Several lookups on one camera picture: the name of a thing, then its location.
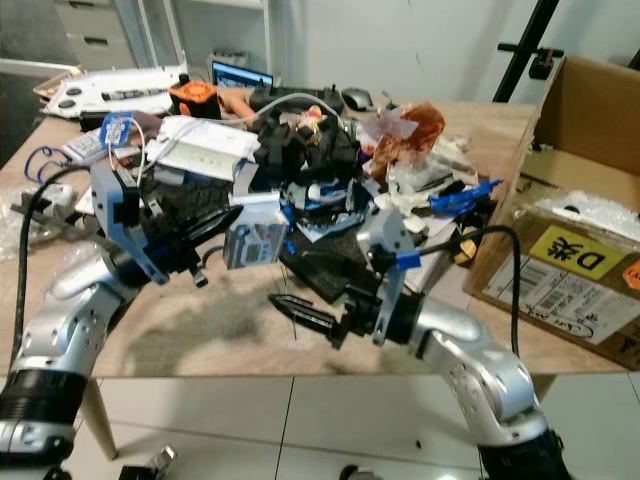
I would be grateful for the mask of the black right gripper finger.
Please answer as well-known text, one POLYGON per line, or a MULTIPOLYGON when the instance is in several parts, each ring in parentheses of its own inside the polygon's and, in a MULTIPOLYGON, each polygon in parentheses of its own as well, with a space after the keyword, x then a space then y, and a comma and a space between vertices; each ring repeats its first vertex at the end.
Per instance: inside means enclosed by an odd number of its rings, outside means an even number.
POLYGON ((310 301, 296 294, 270 294, 268 300, 271 306, 282 312, 294 324, 325 335, 325 338, 339 338, 347 333, 338 317, 316 308, 310 301))
POLYGON ((292 259, 291 271, 323 300, 364 289, 364 262, 349 259, 292 259))

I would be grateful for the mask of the black crumpled trash pile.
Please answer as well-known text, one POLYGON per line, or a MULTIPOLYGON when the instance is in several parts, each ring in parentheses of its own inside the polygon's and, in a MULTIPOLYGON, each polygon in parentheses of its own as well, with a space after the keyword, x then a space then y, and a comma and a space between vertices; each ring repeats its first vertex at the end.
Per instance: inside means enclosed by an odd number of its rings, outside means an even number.
POLYGON ((335 182, 344 186, 364 174, 360 145, 346 124, 325 119, 319 125, 293 125, 266 120, 256 125, 259 147, 252 159, 259 166, 251 187, 256 191, 335 182))

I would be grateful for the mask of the black foam pad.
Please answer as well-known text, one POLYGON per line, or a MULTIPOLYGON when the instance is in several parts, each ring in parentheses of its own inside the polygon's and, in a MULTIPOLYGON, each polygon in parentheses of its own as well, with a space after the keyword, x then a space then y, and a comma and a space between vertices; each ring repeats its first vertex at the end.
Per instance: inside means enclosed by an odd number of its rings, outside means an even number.
POLYGON ((165 219, 182 223, 225 209, 232 191, 233 184, 223 179, 192 180, 182 186, 155 182, 147 197, 159 202, 165 219))

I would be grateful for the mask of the clear plastic wrapper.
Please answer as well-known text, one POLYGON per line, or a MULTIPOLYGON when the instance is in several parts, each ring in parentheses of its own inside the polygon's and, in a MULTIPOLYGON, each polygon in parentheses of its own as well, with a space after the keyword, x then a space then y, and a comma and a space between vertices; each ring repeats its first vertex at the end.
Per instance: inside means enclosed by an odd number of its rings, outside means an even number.
POLYGON ((396 209, 410 212, 424 209, 428 198, 456 182, 454 169, 447 164, 435 161, 422 161, 420 164, 397 163, 389 165, 387 191, 374 198, 380 209, 396 209))

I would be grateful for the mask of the blue white tag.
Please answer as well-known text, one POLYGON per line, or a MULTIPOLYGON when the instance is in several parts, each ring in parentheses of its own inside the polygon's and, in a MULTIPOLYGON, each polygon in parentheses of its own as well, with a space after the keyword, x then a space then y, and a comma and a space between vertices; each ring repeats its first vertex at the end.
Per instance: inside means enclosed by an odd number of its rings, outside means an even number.
POLYGON ((134 118, 133 111, 110 111, 102 119, 99 141, 108 148, 122 148, 132 140, 146 141, 145 129, 134 118))

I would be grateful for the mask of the orange black device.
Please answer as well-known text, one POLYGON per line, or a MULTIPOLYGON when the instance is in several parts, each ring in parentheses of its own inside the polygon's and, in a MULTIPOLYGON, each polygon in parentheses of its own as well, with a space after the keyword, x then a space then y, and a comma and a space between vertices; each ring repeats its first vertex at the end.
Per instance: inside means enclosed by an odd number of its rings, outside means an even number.
POLYGON ((221 118, 218 87, 215 84, 180 74, 179 82, 170 87, 168 93, 172 100, 170 114, 214 120, 221 118))

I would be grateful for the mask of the small white keypad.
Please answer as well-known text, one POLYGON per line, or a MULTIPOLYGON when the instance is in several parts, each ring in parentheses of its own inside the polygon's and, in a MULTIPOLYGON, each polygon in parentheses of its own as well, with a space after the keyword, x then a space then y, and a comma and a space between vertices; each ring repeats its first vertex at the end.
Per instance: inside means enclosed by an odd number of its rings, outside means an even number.
POLYGON ((58 150, 74 165, 88 166, 109 156, 110 148, 102 143, 101 129, 83 132, 58 150))

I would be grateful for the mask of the laptop with lit screen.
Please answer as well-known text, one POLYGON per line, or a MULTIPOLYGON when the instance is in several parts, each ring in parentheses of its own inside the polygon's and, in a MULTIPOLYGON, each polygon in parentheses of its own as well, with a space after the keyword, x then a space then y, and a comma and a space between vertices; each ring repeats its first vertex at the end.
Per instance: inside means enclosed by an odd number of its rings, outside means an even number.
POLYGON ((224 63, 224 61, 210 61, 212 79, 215 86, 225 88, 247 88, 247 90, 261 90, 275 86, 275 77, 268 73, 252 70, 247 67, 238 67, 224 63))

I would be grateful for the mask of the black keyboard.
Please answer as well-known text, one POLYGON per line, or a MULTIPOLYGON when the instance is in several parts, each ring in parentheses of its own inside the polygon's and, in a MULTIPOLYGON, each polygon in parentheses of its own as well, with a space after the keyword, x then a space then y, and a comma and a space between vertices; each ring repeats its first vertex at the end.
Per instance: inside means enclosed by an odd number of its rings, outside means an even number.
POLYGON ((344 109, 346 109, 346 102, 344 102, 343 96, 340 95, 338 88, 334 84, 321 88, 321 90, 301 87, 261 87, 251 93, 248 104, 253 110, 260 110, 269 105, 270 102, 280 99, 284 99, 284 102, 279 104, 279 108, 300 108, 305 110, 310 108, 311 105, 323 102, 329 108, 337 110, 338 113, 343 113, 344 109))

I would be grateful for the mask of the long white panel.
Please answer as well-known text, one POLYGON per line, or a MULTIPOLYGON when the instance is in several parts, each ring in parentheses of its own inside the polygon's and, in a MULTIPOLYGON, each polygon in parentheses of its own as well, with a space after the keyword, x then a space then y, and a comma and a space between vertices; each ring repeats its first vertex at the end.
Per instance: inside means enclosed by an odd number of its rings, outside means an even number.
POLYGON ((138 111, 164 115, 172 109, 169 88, 189 79, 186 67, 96 70, 64 79, 42 113, 76 119, 90 113, 138 111))

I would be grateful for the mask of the metal robot foot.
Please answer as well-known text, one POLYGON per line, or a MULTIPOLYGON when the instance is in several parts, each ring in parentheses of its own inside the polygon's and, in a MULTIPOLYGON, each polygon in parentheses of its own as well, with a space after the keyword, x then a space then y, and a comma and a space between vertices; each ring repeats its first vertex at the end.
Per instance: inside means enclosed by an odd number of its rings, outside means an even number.
POLYGON ((116 480, 165 480, 170 468, 177 461, 177 452, 165 445, 142 465, 124 465, 116 480))

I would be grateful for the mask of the wooden tray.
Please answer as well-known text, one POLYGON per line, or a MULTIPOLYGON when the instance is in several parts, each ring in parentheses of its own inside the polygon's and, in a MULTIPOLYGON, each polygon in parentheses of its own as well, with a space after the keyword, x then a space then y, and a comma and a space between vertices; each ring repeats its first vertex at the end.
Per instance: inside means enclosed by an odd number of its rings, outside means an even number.
POLYGON ((37 99, 40 99, 41 102, 47 104, 47 102, 49 102, 52 97, 54 97, 56 93, 58 93, 60 87, 63 86, 63 83, 67 81, 67 79, 82 76, 83 73, 83 70, 78 67, 64 70, 63 73, 56 74, 56 76, 46 79, 45 82, 36 84, 36 86, 33 87, 31 91, 33 95, 37 97, 37 99))

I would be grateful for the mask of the white desk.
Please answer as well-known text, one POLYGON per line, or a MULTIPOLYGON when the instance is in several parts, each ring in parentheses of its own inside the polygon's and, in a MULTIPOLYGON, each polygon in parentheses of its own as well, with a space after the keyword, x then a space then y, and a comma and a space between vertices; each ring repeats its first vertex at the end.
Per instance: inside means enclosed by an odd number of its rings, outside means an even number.
POLYGON ((214 58, 275 70, 269 0, 166 0, 179 58, 207 67, 214 58))

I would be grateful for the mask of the grey drawer cabinet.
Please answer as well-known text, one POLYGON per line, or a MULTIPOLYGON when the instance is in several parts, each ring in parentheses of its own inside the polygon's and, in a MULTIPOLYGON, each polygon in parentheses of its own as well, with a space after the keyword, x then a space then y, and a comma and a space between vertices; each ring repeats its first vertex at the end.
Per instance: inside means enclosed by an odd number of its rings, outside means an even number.
POLYGON ((152 67, 128 0, 52 0, 69 49, 90 70, 152 67))

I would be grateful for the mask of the black tripod stand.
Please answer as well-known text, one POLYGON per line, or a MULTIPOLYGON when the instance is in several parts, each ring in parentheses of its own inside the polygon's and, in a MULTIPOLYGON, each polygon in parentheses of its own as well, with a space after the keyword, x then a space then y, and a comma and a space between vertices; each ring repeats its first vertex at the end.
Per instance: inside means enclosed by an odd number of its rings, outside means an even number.
POLYGON ((511 58, 497 90, 493 102, 508 102, 521 78, 547 81, 556 67, 556 60, 562 58, 564 50, 541 46, 541 40, 552 20, 561 0, 538 0, 527 22, 520 40, 515 44, 498 44, 497 49, 509 52, 511 58))

